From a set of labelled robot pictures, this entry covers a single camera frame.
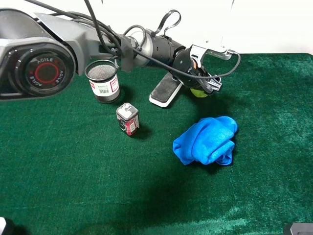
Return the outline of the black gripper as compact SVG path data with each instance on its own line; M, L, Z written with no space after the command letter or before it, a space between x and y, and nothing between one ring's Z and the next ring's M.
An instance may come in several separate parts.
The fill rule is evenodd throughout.
M195 60L191 58L188 50L180 50L175 56L172 67L195 76L208 76L208 72L204 66L198 67ZM179 80L185 87L189 89L196 89L204 91L206 94L213 94L219 92L222 87L222 79L220 77L213 79L193 79L185 75L178 74L177 72L171 72L172 76Z

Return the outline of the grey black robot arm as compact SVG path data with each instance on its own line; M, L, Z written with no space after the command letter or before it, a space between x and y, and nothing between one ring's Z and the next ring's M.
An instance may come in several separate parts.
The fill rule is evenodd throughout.
M176 86L212 94L221 77L202 65L207 49L185 47L166 35L140 28L118 34L92 18L74 13L32 17L20 10L0 11L0 98L35 99L63 91L75 75L85 74L103 102L119 97L118 69L165 68Z

